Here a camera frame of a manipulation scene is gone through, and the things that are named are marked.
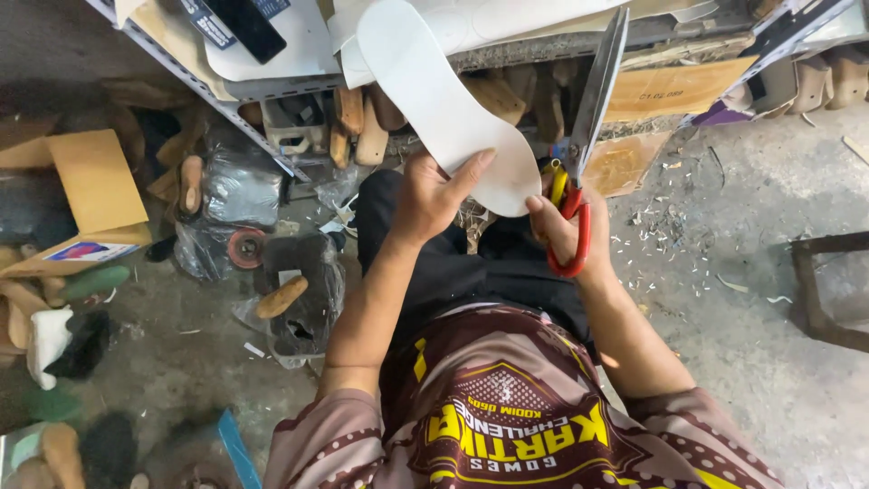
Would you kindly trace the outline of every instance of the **person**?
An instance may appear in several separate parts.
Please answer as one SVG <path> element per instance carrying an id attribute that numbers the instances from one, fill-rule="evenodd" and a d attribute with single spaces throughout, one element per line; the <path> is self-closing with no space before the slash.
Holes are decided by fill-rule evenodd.
<path id="1" fill-rule="evenodd" d="M 478 153 L 449 179 L 421 153 L 403 176 L 362 184 L 362 284 L 335 323 L 314 402 L 275 427 L 264 489 L 781 487 L 616 278 L 600 194 L 584 191 L 592 243 L 574 280 L 530 264 L 545 248 L 526 237 L 545 237 L 562 263 L 578 240 L 575 218 L 541 196 L 527 199 L 529 218 L 499 219 L 483 253 L 498 222 L 486 230 L 489 258 L 461 252 L 450 224 L 493 157 Z M 563 285 L 584 326 L 561 304 Z M 591 338 L 627 413 L 600 388 Z"/>

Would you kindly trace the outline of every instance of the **red scissors handle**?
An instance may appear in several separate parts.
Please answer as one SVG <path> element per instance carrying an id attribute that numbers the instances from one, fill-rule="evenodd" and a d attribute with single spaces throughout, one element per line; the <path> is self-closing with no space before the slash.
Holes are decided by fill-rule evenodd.
<path id="1" fill-rule="evenodd" d="M 591 245 L 592 208 L 591 205 L 582 202 L 582 189 L 576 188 L 573 182 L 568 182 L 565 190 L 567 195 L 564 205 L 561 206 L 561 216 L 569 220 L 575 214 L 579 214 L 580 218 L 580 239 L 576 243 L 576 255 L 566 265 L 562 265 L 558 263 L 558 258 L 555 257 L 550 244 L 547 250 L 547 261 L 555 275 L 573 278 L 582 271 L 588 258 L 588 248 Z"/>

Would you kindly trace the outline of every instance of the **white insole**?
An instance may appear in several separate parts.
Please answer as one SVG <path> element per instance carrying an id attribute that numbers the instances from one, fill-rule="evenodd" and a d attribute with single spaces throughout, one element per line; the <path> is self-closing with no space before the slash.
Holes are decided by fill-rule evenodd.
<path id="1" fill-rule="evenodd" d="M 441 168 L 452 176 L 477 151 L 495 148 L 498 155 L 471 196 L 504 217 L 527 214 L 525 198 L 541 193 L 531 148 L 468 93 L 416 9 L 402 0 L 373 3 L 356 38 L 377 83 Z"/>

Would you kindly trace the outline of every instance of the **red grinding disc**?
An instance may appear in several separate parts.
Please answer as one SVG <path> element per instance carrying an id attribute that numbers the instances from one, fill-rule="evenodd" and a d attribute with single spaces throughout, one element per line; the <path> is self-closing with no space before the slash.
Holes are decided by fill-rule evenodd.
<path id="1" fill-rule="evenodd" d="M 250 270 L 262 265 L 262 248 L 265 245 L 266 233 L 249 227 L 243 227 L 229 237 L 229 259 L 238 268 Z"/>

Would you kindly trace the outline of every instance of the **scissors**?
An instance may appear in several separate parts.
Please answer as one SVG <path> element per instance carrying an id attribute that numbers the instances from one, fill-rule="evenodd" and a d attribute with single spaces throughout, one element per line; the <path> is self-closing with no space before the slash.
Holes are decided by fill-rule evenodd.
<path id="1" fill-rule="evenodd" d="M 604 114 L 607 112 L 609 98 L 613 94 L 615 77 L 621 65 L 621 55 L 625 52 L 627 40 L 627 20 L 630 9 L 619 7 L 609 22 L 597 54 L 588 73 L 586 88 L 582 92 L 580 108 L 576 113 L 574 131 L 567 144 L 567 157 L 553 166 L 554 180 L 549 199 L 561 211 L 561 216 L 571 219 L 579 215 L 580 240 L 576 255 L 566 265 L 561 265 L 555 257 L 552 245 L 547 249 L 547 261 L 559 277 L 576 277 L 588 258 L 591 244 L 591 206 L 582 202 L 582 183 L 580 176 L 586 169 L 594 142 L 600 133 Z"/>

